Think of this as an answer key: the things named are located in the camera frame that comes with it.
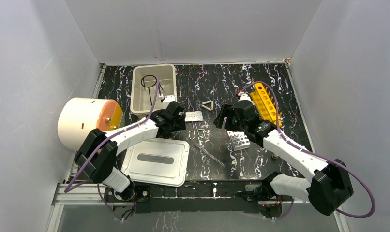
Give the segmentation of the white clay triangle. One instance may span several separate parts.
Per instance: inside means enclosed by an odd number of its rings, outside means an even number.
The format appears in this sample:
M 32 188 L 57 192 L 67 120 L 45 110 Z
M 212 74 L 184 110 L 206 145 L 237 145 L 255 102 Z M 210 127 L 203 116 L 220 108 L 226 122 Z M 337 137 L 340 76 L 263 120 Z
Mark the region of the white clay triangle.
M 214 109 L 214 101 L 213 100 L 205 101 L 201 104 L 201 107 L 208 111 L 212 111 Z

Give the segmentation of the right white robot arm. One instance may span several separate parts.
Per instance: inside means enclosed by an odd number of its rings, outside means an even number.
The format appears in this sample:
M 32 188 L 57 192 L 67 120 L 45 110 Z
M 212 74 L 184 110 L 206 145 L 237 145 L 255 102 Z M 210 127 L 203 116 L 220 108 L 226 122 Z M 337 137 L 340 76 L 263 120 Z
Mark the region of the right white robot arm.
M 296 144 L 285 140 L 274 123 L 262 120 L 248 100 L 234 105 L 225 104 L 213 124 L 227 131 L 245 133 L 251 142 L 278 155 L 303 176 L 299 178 L 273 172 L 255 189 L 243 192 L 248 201 L 275 200 L 278 196 L 287 195 L 309 201 L 318 212 L 328 216 L 354 193 L 342 161 L 318 159 L 297 148 Z

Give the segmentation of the black wire tripod stand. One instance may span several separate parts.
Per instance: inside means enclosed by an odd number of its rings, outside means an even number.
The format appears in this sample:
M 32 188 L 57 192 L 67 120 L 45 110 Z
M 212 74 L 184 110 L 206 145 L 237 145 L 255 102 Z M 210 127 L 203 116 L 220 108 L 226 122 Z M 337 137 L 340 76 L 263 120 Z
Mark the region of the black wire tripod stand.
M 165 92 L 162 85 L 160 83 L 157 84 L 157 81 L 159 81 L 158 78 L 152 74 L 148 74 L 148 75 L 143 76 L 141 78 L 141 81 L 140 81 L 141 86 L 144 88 L 145 91 L 148 92 L 149 101 L 150 101 L 151 106 L 153 105 L 153 97 L 151 94 L 151 88 L 155 87 L 155 89 L 158 90 L 159 96 L 162 96 Z

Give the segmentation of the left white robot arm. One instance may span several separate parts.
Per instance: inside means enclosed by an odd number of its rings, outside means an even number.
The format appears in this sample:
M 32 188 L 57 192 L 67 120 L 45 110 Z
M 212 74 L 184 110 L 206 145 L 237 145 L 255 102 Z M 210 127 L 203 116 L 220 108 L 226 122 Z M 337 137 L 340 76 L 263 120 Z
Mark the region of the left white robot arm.
M 74 161 L 80 168 L 79 172 L 84 173 L 92 183 L 104 184 L 115 190 L 122 201 L 129 201 L 135 193 L 134 185 L 128 175 L 116 168 L 118 154 L 140 142 L 185 128 L 184 107 L 172 101 L 166 109 L 152 112 L 129 126 L 106 132 L 91 130 Z

